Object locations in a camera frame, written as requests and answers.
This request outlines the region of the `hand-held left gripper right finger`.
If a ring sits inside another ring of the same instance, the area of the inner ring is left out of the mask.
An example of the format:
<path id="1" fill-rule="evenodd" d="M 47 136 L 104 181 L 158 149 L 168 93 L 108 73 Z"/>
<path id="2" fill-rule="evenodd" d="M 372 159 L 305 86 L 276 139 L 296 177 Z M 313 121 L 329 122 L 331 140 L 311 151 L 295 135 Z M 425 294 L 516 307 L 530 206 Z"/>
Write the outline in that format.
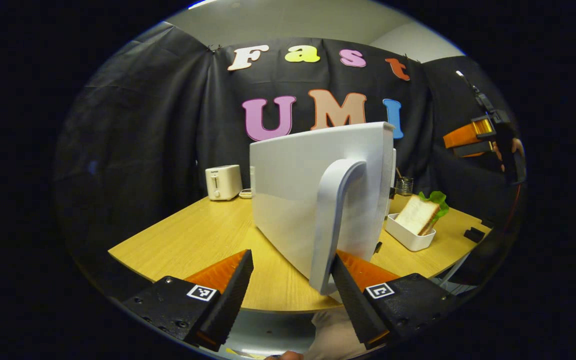
<path id="1" fill-rule="evenodd" d="M 359 342 L 398 345 L 454 312 L 459 298 L 425 276 L 398 276 L 337 250 L 331 275 Z"/>

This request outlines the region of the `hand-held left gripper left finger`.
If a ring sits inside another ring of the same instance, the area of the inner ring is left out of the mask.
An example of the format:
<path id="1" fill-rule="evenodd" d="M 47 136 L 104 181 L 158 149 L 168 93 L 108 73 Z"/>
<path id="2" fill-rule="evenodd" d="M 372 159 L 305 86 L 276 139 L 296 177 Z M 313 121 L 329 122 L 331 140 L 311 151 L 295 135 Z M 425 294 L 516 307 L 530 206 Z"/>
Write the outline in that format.
<path id="1" fill-rule="evenodd" d="M 245 249 L 185 279 L 163 276 L 121 305 L 169 337 L 217 352 L 237 319 L 253 270 L 252 251 Z"/>

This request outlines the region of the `lettuce sandwich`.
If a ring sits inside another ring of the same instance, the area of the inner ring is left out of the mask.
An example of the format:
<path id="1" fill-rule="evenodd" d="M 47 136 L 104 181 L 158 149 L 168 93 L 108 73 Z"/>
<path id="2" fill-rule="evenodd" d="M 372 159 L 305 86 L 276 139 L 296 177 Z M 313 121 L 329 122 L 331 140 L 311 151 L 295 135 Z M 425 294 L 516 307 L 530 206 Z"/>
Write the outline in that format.
<path id="1" fill-rule="evenodd" d="M 429 196 L 423 192 L 414 194 L 395 222 L 413 235 L 429 235 L 439 219 L 450 211 L 446 198 L 446 194 L 441 191 L 433 191 Z"/>

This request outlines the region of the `white microwave oven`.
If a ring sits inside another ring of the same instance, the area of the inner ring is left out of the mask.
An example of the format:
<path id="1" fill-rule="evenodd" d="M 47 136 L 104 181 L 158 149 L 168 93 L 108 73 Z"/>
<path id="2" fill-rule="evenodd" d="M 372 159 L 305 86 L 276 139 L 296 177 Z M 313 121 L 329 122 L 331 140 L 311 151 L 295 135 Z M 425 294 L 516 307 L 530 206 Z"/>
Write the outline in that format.
<path id="1" fill-rule="evenodd" d="M 322 296 L 338 250 L 370 260 L 393 185 L 394 126 L 342 125 L 250 145 L 254 225 Z"/>

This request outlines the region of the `person's beige trousers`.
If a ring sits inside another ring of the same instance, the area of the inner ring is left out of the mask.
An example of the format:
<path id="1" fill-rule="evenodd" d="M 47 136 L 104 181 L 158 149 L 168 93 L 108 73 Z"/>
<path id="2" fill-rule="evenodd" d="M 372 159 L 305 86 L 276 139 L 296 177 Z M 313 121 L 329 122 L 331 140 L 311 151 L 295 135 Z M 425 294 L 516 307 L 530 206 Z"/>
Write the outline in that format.
<path id="1" fill-rule="evenodd" d="M 311 323 L 315 337 L 303 355 L 304 360 L 349 360 L 367 352 L 345 308 L 316 312 Z"/>

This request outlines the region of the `small white rectangular tray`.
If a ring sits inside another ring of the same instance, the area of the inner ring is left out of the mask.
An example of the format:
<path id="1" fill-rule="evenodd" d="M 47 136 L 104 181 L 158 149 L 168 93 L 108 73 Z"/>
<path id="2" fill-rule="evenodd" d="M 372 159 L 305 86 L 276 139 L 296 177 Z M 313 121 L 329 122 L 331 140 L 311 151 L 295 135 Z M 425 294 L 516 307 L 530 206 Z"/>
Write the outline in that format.
<path id="1" fill-rule="evenodd" d="M 429 248 L 437 231 L 433 228 L 428 235 L 414 235 L 396 222 L 398 215 L 398 213 L 393 213 L 386 217 L 384 230 L 411 252 Z"/>

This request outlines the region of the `white table leg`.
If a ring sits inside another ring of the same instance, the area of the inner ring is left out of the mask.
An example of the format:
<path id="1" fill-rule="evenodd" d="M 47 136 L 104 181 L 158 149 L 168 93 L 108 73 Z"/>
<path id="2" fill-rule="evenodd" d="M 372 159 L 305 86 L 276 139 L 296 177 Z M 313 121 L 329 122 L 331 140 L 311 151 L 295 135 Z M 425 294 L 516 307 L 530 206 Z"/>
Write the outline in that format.
<path id="1" fill-rule="evenodd" d="M 438 277 L 438 280 L 435 282 L 435 284 L 441 287 L 442 289 L 447 289 L 447 285 L 448 282 L 450 282 L 450 279 L 455 275 L 455 273 L 457 273 L 457 271 L 459 271 L 459 269 L 462 267 L 464 262 L 466 262 L 466 259 L 470 255 L 471 255 L 470 252 L 466 253 L 466 255 L 462 256 L 459 260 L 457 260 L 457 262 L 455 262 L 455 264 L 453 264 L 441 278 Z"/>

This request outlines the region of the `white toaster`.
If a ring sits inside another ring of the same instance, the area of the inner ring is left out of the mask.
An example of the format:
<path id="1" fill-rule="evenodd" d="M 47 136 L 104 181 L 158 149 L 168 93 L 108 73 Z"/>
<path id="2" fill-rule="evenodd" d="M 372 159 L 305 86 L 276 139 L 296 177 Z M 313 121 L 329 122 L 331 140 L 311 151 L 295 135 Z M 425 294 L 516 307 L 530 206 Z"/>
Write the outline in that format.
<path id="1" fill-rule="evenodd" d="M 230 201 L 243 190 L 238 164 L 223 165 L 205 170 L 206 193 L 211 201 Z"/>

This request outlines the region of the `black backdrop cloth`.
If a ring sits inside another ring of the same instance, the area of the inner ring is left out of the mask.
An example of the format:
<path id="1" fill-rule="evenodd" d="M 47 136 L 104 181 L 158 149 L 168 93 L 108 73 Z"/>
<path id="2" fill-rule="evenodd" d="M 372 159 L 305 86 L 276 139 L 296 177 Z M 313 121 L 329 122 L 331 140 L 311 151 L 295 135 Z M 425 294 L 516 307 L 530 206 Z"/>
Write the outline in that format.
<path id="1" fill-rule="evenodd" d="M 256 38 L 212 49 L 162 22 L 91 77 L 55 149 L 55 202 L 74 253 L 108 248 L 204 198 L 204 171 L 241 166 L 258 141 L 390 123 L 414 191 L 513 234 L 526 185 L 493 152 L 457 157 L 444 136 L 484 116 L 473 87 L 516 123 L 500 89 L 466 55 L 429 62 L 334 38 Z"/>

